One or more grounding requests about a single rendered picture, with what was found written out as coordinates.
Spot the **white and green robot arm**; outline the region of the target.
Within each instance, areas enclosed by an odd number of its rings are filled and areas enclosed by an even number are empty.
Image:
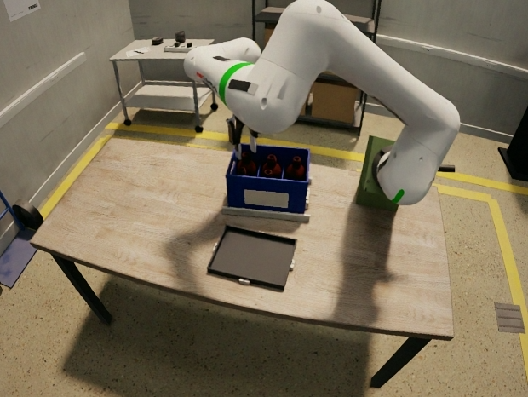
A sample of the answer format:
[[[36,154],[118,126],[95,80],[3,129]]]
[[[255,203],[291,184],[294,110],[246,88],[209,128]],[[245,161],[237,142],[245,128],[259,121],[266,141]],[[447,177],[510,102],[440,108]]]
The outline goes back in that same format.
[[[282,132],[297,120],[321,72],[332,72],[363,90],[405,125],[394,145],[376,154],[371,168],[376,185],[395,204],[417,204],[437,171],[456,170],[442,164],[460,129],[454,105],[325,0],[289,5],[262,54],[248,38],[200,46],[187,54],[184,70],[262,134]]]

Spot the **brown glass bottle with blue band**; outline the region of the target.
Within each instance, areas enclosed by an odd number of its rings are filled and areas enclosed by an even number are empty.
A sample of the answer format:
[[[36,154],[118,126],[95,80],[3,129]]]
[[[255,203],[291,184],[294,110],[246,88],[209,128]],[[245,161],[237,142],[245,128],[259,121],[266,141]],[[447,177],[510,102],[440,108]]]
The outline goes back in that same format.
[[[277,164],[277,159],[274,155],[268,156],[267,163],[264,164],[261,169],[261,177],[264,177],[265,170],[271,170],[273,173],[273,178],[281,179],[282,170],[281,167]]]

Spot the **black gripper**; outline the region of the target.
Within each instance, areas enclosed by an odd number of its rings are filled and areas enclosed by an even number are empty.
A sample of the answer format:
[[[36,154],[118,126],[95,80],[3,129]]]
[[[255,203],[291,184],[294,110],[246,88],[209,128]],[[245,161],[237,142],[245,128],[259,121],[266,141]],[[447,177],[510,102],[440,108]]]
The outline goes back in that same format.
[[[236,119],[236,128],[235,128],[235,123],[234,123],[234,120]],[[243,127],[244,127],[244,123],[239,120],[234,114],[232,115],[232,117],[229,119],[227,118],[226,119],[227,121],[227,125],[228,125],[228,137],[229,137],[229,142],[231,142],[233,145],[234,145],[234,149],[236,150],[235,151],[235,156],[240,160],[242,159],[241,158],[241,144],[240,144],[240,141],[241,141],[241,136],[242,136],[242,131],[243,131]],[[256,152],[256,138],[258,138],[258,134],[260,134],[259,132],[256,132],[252,129],[250,129],[250,150],[252,152]],[[235,134],[236,134],[236,138],[235,138]],[[236,145],[235,145],[236,144]]]

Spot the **blue plastic crate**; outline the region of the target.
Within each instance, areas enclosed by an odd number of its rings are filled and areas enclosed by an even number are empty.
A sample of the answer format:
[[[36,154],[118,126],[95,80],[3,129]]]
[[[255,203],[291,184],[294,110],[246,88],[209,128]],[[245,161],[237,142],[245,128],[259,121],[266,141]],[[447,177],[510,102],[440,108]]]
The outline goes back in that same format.
[[[250,154],[250,160],[256,166],[256,177],[236,175],[237,164],[242,159],[235,157],[233,149],[226,172],[228,207],[305,214],[310,149],[256,144],[256,152],[252,152],[250,144],[240,144],[241,158],[244,152]],[[270,154],[276,156],[281,167],[281,179],[261,177],[261,169]],[[294,157],[301,158],[301,165],[305,170],[307,168],[306,181],[285,180],[286,170]]]

